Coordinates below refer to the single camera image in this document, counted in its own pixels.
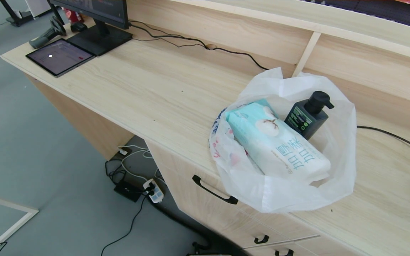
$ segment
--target black pump bottle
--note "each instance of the black pump bottle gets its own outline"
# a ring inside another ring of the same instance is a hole
[[[324,106],[332,109],[330,96],[325,92],[313,92],[307,100],[295,103],[284,122],[301,134],[305,139],[311,138],[320,126],[328,119],[322,110]]]

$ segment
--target barcode scanner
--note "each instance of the barcode scanner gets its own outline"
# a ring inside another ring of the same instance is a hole
[[[50,24],[52,25],[51,28],[49,28],[47,31],[45,31],[45,33],[41,34],[36,39],[29,42],[34,49],[41,48],[56,36],[65,36],[65,29],[58,18],[56,18],[55,16],[50,18]]]

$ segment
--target tablet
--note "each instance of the tablet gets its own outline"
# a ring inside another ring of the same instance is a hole
[[[96,56],[61,38],[26,57],[57,78]]]

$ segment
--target white frame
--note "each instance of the white frame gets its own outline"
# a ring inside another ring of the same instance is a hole
[[[24,206],[21,204],[16,204],[16,203],[13,203],[13,202],[1,199],[1,198],[0,198],[0,205],[26,212],[26,214],[23,217],[21,217],[21,219],[15,222],[15,224],[13,224],[12,227],[10,227],[6,232],[4,232],[0,236],[0,243],[6,241],[11,235],[13,235],[13,233],[15,233],[26,222],[28,222],[28,220],[30,220],[32,217],[34,217],[34,215],[36,215],[39,212],[39,209],[32,208],[29,206]]]

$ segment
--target black drawer handle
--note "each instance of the black drawer handle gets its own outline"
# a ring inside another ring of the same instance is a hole
[[[275,256],[280,256],[279,251],[275,251]],[[291,249],[289,249],[288,253],[284,256],[293,256],[293,251]]]
[[[202,180],[202,178],[200,178],[199,176],[194,175],[194,176],[192,177],[192,180],[193,180],[199,187],[203,188],[205,191],[207,191],[208,193],[211,193],[211,194],[214,195],[215,197],[217,197],[217,198],[223,200],[224,202],[229,203],[229,204],[237,204],[237,203],[238,203],[238,199],[234,198],[233,196],[230,196],[228,199],[222,198],[221,196],[218,196],[217,194],[215,194],[215,193],[213,193],[212,191],[210,191],[208,188],[205,188],[205,187],[200,183],[200,181]]]
[[[263,236],[263,239],[261,240],[261,241],[259,241],[259,238],[254,238],[254,243],[256,244],[256,245],[260,245],[260,244],[264,244],[264,243],[267,243],[268,242],[268,238],[270,238],[268,235],[264,235]]]

